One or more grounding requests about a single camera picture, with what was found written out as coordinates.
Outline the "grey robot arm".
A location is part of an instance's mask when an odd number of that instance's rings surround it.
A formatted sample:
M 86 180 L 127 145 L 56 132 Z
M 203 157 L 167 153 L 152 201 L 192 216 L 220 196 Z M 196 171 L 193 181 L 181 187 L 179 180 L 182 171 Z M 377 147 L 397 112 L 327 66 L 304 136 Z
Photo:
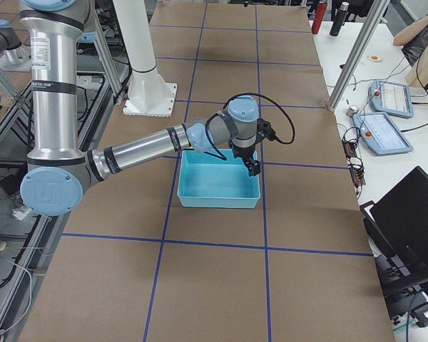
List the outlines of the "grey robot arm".
M 83 151 L 78 143 L 77 43 L 95 19 L 92 1 L 21 1 L 20 19 L 31 42 L 34 147 L 21 181 L 24 204 L 46 217 L 75 209 L 86 191 L 136 165 L 192 148 L 220 157 L 227 144 L 249 175 L 260 173 L 255 148 L 275 140 L 271 124 L 258 115 L 253 93 L 227 100 L 209 118 L 196 118 L 117 145 L 99 142 Z

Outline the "person forearm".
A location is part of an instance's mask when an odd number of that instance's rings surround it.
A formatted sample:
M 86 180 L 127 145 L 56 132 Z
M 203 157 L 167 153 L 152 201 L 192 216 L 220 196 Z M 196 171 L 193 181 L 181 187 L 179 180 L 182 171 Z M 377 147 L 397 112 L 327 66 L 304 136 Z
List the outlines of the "person forearm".
M 393 40 L 394 46 L 403 46 L 409 43 L 418 33 L 428 26 L 428 15 L 402 29 Z

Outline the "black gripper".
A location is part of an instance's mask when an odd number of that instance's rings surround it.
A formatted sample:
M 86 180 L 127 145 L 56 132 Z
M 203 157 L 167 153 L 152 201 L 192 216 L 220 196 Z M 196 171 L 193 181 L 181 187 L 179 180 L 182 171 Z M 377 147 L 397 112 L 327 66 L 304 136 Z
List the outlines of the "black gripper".
M 230 141 L 230 148 L 234 158 L 248 161 L 253 158 L 255 146 L 264 139 L 275 140 L 275 130 L 271 123 L 258 118 L 251 123 L 235 121 L 238 134 Z

